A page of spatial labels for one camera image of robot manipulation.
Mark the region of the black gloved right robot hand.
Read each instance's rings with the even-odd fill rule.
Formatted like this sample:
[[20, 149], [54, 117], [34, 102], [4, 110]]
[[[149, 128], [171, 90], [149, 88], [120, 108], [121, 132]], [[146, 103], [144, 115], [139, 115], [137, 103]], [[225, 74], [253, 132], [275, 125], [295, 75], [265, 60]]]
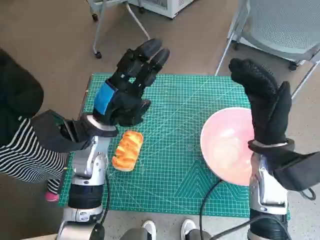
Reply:
[[283, 81], [278, 86], [271, 72], [251, 59], [233, 58], [228, 68], [250, 102], [254, 140], [267, 146], [286, 143], [292, 106], [290, 83]]

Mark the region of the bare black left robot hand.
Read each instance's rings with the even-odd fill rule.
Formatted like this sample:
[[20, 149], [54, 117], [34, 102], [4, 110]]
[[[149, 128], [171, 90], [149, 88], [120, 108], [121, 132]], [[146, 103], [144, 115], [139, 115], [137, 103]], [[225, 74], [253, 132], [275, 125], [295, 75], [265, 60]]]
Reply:
[[154, 83], [170, 56], [170, 50], [161, 47], [162, 41], [153, 38], [127, 49], [95, 96], [92, 114], [98, 122], [130, 127], [143, 121], [151, 105], [149, 99], [142, 99], [145, 88]]

